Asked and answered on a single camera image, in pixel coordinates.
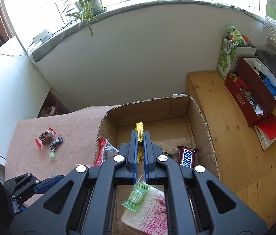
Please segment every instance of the green carton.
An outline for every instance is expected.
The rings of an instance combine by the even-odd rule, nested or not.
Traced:
[[[240,57],[254,57],[256,48],[232,47],[228,38],[224,37],[220,51],[217,71],[226,80],[228,73],[234,72]]]

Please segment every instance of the wooden table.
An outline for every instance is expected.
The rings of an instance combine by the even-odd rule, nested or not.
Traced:
[[[204,112],[222,183],[272,226],[276,221],[276,141],[262,151],[254,128],[248,126],[217,71],[188,73],[186,94]]]

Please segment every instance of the open gift box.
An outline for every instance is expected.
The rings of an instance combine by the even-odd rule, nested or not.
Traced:
[[[270,69],[259,58],[240,58],[234,74],[240,77],[247,85],[252,95],[263,110],[263,115],[257,115],[247,97],[240,90],[232,77],[227,77],[225,86],[236,100],[245,119],[251,126],[270,114],[276,107],[276,96],[273,96],[267,85],[259,74],[253,69],[256,68],[269,78],[271,84],[276,87],[276,77]]]

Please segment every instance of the snickers bar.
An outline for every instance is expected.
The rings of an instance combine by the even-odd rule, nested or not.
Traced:
[[[197,152],[197,150],[182,146],[179,146],[177,148],[179,151],[178,164],[181,166],[193,168],[195,165],[195,153]]]

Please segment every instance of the metal pivot bolt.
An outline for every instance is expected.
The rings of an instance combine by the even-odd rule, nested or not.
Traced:
[[[122,155],[115,155],[114,156],[114,161],[116,162],[121,162],[123,161],[125,158]]]
[[[168,160],[168,157],[167,157],[166,155],[159,155],[159,156],[158,156],[158,160],[159,160],[160,162],[165,162],[165,161]]]
[[[205,171],[205,168],[202,165],[198,165],[198,166],[195,166],[195,171],[202,173]]]
[[[79,172],[79,173],[83,173],[87,170],[87,167],[85,165],[78,165],[76,167],[76,171]]]

